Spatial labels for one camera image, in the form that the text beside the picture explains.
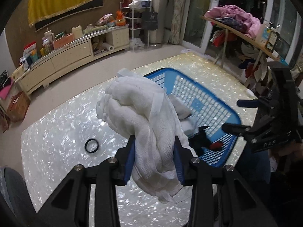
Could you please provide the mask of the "blue plastic basket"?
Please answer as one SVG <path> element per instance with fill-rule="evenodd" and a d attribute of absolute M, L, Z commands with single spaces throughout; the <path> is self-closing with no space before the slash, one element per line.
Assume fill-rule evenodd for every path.
<path fill-rule="evenodd" d="M 181 99 L 192 111 L 198 126 L 209 126 L 206 135 L 211 142 L 223 142 L 220 151 L 205 148 L 200 157 L 210 166 L 222 168 L 236 144 L 237 136 L 224 132 L 221 126 L 226 122 L 241 124 L 238 114 L 214 93 L 178 70 L 162 68 L 144 76 L 166 89 L 167 94 Z"/>

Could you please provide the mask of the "light blue cloth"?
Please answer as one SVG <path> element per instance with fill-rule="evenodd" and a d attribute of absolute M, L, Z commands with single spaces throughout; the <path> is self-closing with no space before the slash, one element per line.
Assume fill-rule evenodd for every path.
<path fill-rule="evenodd" d="M 180 121 L 181 128 L 188 138 L 194 137 L 199 133 L 199 127 L 195 117 L 188 117 Z"/>

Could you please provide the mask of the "white gauze cloth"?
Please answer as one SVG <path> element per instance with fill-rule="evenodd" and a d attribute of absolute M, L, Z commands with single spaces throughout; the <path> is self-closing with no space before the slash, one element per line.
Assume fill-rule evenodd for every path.
<path fill-rule="evenodd" d="M 131 176 L 161 203 L 182 189 L 174 164 L 174 143 L 188 147 L 187 136 L 165 89 L 146 77 L 121 69 L 96 105 L 97 118 L 125 138 L 135 136 Z"/>

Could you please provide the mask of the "white knitted towel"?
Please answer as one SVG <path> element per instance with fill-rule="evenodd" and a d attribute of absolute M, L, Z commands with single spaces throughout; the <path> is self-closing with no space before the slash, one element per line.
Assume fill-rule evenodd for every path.
<path fill-rule="evenodd" d="M 173 104 L 177 116 L 180 120 L 184 120 L 192 115 L 191 110 L 186 107 L 180 98 L 174 96 L 173 94 L 169 94 L 168 97 Z"/>

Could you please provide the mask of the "grey cushioned chair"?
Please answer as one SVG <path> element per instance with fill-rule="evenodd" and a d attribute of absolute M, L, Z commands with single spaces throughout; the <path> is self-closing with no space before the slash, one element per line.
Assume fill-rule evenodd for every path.
<path fill-rule="evenodd" d="M 23 177 L 2 166 L 1 226 L 30 226 L 36 214 Z"/>

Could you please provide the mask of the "pink cloth pile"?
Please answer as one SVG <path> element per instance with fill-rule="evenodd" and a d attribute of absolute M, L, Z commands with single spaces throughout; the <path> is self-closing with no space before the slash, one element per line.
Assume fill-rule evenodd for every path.
<path fill-rule="evenodd" d="M 261 22 L 258 18 L 235 5 L 214 7 L 211 10 L 208 10 L 204 16 L 210 19 L 230 17 L 237 21 L 240 21 L 245 27 L 243 34 L 252 39 L 256 38 L 261 26 Z"/>

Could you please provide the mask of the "brown cardboard box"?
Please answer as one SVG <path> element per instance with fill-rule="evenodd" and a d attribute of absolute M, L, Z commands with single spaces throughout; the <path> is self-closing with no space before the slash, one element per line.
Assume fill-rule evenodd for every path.
<path fill-rule="evenodd" d="M 10 120 L 12 122 L 22 121 L 26 116 L 30 102 L 29 97 L 23 91 L 13 96 L 7 109 L 7 115 Z"/>

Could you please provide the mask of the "pink folder stack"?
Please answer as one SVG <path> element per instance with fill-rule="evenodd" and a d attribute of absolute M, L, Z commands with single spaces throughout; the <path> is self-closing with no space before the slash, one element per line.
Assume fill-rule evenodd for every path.
<path fill-rule="evenodd" d="M 4 84 L 4 87 L 0 91 L 0 98 L 1 99 L 3 99 L 3 100 L 6 99 L 12 85 L 13 85 L 13 80 L 11 79 L 11 77 L 9 77 L 7 79 L 7 81 L 5 82 L 5 84 Z"/>

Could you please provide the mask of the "cream TV cabinet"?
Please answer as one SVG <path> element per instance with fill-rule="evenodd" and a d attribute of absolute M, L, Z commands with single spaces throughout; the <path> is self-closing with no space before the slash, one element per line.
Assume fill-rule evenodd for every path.
<path fill-rule="evenodd" d="M 103 43 L 113 45 L 115 49 L 107 51 L 103 48 Z M 83 65 L 128 48 L 128 25 L 97 31 L 53 50 L 39 59 L 15 80 L 15 84 L 27 95 L 30 95 L 39 87 L 45 88 Z"/>

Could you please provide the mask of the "white metal shelf rack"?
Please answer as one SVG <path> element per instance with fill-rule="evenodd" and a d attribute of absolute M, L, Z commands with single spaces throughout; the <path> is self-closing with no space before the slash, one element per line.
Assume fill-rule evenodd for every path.
<path fill-rule="evenodd" d="M 131 50 L 149 47 L 150 31 L 142 24 L 143 13 L 152 11 L 152 0 L 121 0 L 119 9 L 129 27 Z"/>

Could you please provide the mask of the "white paper roll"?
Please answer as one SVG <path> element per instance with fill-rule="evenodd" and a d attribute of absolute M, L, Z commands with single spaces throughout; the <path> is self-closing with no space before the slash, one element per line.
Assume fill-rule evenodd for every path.
<path fill-rule="evenodd" d="M 113 45 L 110 45 L 108 43 L 103 43 L 102 44 L 103 48 L 105 48 L 107 51 L 113 51 L 115 47 Z"/>

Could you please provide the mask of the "pink box on cabinet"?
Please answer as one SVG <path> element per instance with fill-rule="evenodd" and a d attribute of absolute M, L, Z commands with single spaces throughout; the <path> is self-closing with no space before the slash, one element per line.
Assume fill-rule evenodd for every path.
<path fill-rule="evenodd" d="M 74 41 L 73 33 L 64 35 L 53 42 L 53 48 L 58 49 Z"/>

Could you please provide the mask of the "cream plastic jug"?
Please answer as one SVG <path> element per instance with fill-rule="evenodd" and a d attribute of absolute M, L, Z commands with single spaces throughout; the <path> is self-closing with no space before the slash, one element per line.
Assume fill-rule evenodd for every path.
<path fill-rule="evenodd" d="M 81 25 L 78 25 L 76 27 L 72 27 L 71 32 L 72 32 L 75 40 L 83 37 L 83 30 L 82 30 Z"/>

